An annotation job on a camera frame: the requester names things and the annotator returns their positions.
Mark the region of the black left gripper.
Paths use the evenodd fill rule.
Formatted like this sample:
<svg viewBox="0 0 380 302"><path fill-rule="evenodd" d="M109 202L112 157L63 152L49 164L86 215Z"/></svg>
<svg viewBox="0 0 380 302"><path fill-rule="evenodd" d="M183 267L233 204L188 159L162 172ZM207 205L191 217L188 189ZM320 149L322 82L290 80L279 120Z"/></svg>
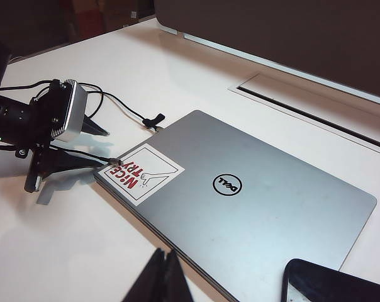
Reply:
<svg viewBox="0 0 380 302"><path fill-rule="evenodd" d="M25 158L32 151L24 189L27 192L38 191L42 180L50 176L37 199L37 204L49 204L55 191L68 191L77 181L90 183L93 181L92 171L109 162L104 161L104 158L93 160L78 157L51 146L53 132L62 128L67 115L66 84L52 80L48 83L45 94L31 99L29 108L27 129L23 130L20 142L20 157ZM86 115L81 132L97 136L109 135L108 131Z"/></svg>

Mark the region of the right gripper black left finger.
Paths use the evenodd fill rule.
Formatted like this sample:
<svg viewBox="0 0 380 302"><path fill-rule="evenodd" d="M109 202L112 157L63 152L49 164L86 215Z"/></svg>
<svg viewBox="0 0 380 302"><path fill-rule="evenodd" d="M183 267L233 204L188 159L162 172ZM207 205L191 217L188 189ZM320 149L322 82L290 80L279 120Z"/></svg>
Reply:
<svg viewBox="0 0 380 302"><path fill-rule="evenodd" d="M137 301L168 301L167 259L161 248L152 254L138 280Z"/></svg>

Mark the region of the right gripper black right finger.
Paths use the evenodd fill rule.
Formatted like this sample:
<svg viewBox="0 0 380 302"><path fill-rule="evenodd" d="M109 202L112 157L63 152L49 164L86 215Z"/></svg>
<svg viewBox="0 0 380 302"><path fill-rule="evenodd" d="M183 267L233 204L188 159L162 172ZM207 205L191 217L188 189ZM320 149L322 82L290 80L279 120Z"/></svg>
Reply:
<svg viewBox="0 0 380 302"><path fill-rule="evenodd" d="M175 250L171 250L165 260L163 301L190 302L193 297L189 290L179 258Z"/></svg>

